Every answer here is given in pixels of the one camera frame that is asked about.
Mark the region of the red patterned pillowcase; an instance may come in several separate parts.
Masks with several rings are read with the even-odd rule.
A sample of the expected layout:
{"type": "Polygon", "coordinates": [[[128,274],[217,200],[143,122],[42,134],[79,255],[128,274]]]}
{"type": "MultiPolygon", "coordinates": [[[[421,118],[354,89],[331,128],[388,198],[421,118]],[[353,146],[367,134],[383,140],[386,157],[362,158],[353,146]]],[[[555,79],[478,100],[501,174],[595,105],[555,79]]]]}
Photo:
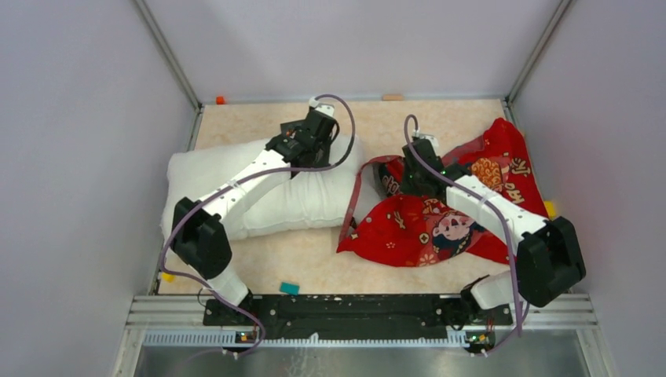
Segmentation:
{"type": "MultiPolygon", "coordinates": [[[[444,165],[461,163],[519,207],[547,217],[522,133],[496,119],[480,136],[446,153],[444,165]]],[[[370,159],[357,172],[336,251],[394,267],[433,265],[469,252],[501,264],[507,247],[464,213],[426,196],[401,192],[404,159],[370,159]]]]}

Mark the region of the white pillow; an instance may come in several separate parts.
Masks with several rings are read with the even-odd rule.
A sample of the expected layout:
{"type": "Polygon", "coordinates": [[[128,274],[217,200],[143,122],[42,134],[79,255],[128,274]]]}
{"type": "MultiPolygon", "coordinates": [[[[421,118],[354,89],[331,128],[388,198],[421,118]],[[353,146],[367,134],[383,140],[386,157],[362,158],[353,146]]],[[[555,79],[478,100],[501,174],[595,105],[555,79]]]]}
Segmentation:
{"type": "MultiPolygon", "coordinates": [[[[176,203],[184,198],[206,198],[235,177],[266,144],[265,139],[220,145],[171,156],[168,193],[160,228],[171,232],[176,203]]],[[[365,143],[357,138],[347,160],[334,170],[300,173],[263,196],[237,222],[226,226],[230,240],[276,232],[340,226],[346,215],[357,173],[369,159],[365,143]]]]}

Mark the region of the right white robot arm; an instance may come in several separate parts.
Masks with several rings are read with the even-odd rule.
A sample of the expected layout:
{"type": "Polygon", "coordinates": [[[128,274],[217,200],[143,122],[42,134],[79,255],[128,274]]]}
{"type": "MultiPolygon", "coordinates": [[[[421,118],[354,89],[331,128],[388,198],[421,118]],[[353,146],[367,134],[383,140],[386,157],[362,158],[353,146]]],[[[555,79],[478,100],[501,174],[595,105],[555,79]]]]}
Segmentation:
{"type": "Polygon", "coordinates": [[[466,167],[444,166],[427,139],[409,139],[403,153],[402,192],[440,200],[507,247],[508,271],[463,289],[460,312],[466,321],[480,324],[493,308],[512,302],[543,308],[587,275],[575,227],[568,219],[550,220],[530,212],[489,188],[466,167]]]}

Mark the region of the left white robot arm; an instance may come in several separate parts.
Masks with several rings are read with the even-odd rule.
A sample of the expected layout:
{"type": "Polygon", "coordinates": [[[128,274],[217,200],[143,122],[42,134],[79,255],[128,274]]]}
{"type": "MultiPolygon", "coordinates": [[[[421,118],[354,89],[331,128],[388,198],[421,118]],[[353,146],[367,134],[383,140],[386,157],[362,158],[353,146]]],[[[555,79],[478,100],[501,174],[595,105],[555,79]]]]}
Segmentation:
{"type": "Polygon", "coordinates": [[[240,220],[269,191],[301,171],[329,169],[338,122],[331,104],[315,104],[304,119],[284,124],[258,155],[209,196],[182,198],[174,208],[168,247],[199,276],[202,285],[225,301],[222,315],[232,324],[251,317],[250,290],[231,265],[226,226],[240,220]]]}

